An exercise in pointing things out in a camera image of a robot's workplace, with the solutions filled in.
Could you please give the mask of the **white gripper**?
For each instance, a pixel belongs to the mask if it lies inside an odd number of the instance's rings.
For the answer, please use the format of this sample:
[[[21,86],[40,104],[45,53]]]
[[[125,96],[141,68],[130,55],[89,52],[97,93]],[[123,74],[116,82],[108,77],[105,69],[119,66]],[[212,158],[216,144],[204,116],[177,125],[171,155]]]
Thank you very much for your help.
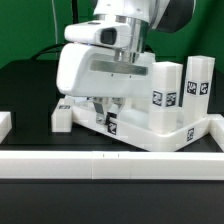
[[[116,62],[115,51],[92,45],[69,43],[61,52],[56,84],[61,93],[74,97],[94,97],[98,124],[117,118],[128,97],[149,97],[153,53],[142,53],[134,64]],[[105,115],[105,102],[111,106]]]

